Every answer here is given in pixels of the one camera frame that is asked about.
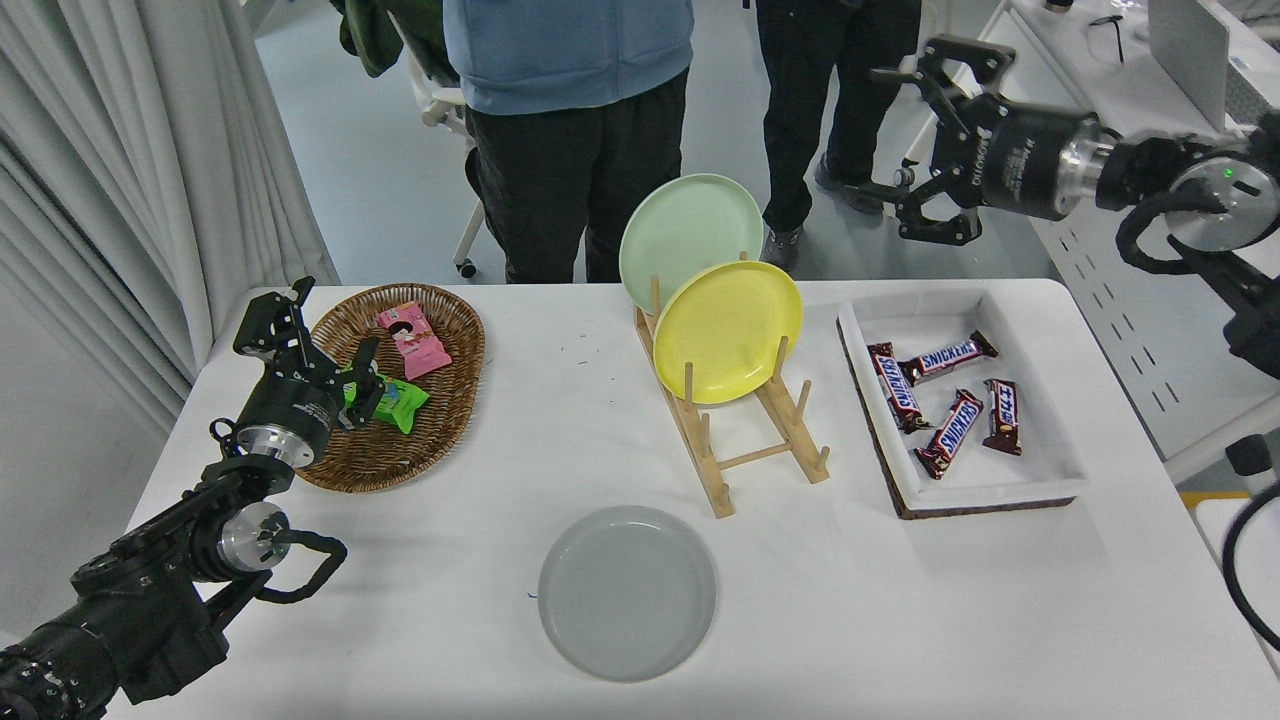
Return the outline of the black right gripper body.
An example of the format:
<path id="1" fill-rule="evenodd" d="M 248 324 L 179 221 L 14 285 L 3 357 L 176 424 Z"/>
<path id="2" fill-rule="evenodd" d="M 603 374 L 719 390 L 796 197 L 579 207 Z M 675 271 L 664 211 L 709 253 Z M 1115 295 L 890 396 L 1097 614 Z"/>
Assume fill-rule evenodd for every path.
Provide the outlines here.
<path id="1" fill-rule="evenodd" d="M 1076 114 L 1030 104 L 1004 110 L 974 160 L 982 202 L 1024 217 L 1066 217 L 1059 169 L 1076 137 Z"/>

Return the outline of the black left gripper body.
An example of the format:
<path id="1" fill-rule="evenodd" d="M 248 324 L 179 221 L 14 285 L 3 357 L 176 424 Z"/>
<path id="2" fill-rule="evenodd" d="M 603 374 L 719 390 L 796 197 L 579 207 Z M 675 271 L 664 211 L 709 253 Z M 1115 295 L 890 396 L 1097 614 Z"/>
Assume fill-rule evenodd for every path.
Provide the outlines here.
<path id="1" fill-rule="evenodd" d="M 320 383 L 265 372 L 238 418 L 238 445 L 266 430 L 284 430 L 308 447 L 328 446 L 337 427 L 343 395 L 334 380 Z"/>

